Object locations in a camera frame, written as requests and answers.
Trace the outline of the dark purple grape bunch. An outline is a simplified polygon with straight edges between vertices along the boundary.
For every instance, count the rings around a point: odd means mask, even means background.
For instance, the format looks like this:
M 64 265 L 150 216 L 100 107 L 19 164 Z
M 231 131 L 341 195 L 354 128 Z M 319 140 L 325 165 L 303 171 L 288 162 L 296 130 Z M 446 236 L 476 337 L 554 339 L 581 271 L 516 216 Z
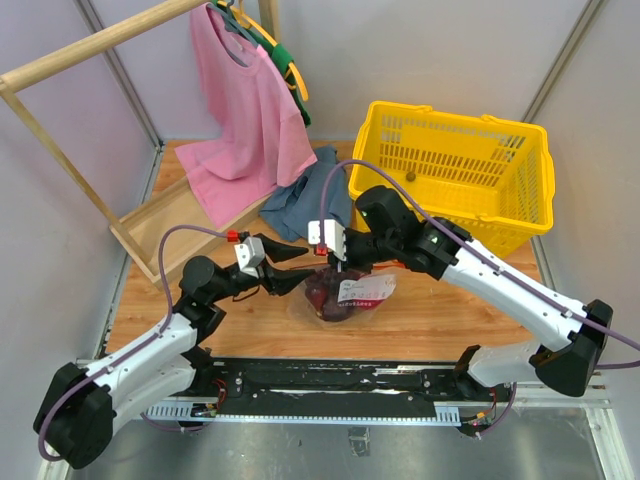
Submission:
M 349 269 L 337 271 L 332 268 L 317 270 L 305 280 L 305 296 L 316 308 L 320 309 L 328 299 L 336 299 L 340 284 L 344 280 L 359 280 L 365 273 Z

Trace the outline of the clear zip top bag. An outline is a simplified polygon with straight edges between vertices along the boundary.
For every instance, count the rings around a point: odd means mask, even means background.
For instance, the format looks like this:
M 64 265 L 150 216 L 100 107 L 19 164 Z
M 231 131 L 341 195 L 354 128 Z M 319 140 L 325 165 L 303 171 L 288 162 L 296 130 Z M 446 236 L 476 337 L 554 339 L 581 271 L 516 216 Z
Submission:
M 302 269 L 307 268 L 315 269 L 317 271 L 332 267 L 328 264 L 322 263 L 302 266 Z M 356 321 L 369 319 L 383 303 L 393 297 L 397 288 L 398 277 L 401 273 L 402 269 L 393 263 L 374 265 L 371 272 L 365 273 L 365 276 L 359 280 L 342 281 L 337 298 L 328 299 L 326 302 L 357 307 L 358 313 L 345 321 L 323 321 L 320 318 L 322 307 L 320 309 L 316 309 L 305 296 L 305 282 L 298 285 L 289 294 L 287 313 L 294 320 L 304 321 L 307 323 L 314 322 L 318 325 L 354 323 Z

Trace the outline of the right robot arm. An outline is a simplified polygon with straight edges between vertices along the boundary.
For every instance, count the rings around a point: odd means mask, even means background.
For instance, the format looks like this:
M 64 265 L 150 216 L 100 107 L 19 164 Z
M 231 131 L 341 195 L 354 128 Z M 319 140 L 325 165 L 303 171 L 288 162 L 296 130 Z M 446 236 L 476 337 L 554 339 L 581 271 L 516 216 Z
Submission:
M 474 400 L 488 388 L 542 382 L 569 397 L 582 396 L 606 344 L 612 307 L 559 294 L 511 267 L 455 223 L 419 219 L 398 191 L 382 185 L 356 201 L 368 229 L 326 218 L 314 223 L 332 263 L 369 269 L 397 261 L 410 271 L 459 286 L 516 320 L 533 338 L 502 347 L 472 345 L 453 369 L 455 392 Z

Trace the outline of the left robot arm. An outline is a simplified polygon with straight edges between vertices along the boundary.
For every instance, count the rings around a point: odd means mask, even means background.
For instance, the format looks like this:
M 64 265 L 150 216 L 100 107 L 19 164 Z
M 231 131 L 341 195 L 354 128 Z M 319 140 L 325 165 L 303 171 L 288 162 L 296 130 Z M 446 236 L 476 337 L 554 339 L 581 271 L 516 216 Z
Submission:
M 74 469 L 92 463 L 130 420 L 164 398 L 183 391 L 200 396 L 214 383 L 200 343 L 226 313 L 216 302 L 252 289 L 284 296 L 311 270 L 276 265 L 307 254 L 305 247 L 263 234 L 228 232 L 236 261 L 226 267 L 198 255 L 183 267 L 179 299 L 169 299 L 160 322 L 125 347 L 84 367 L 69 362 L 54 374 L 33 429 L 41 457 Z

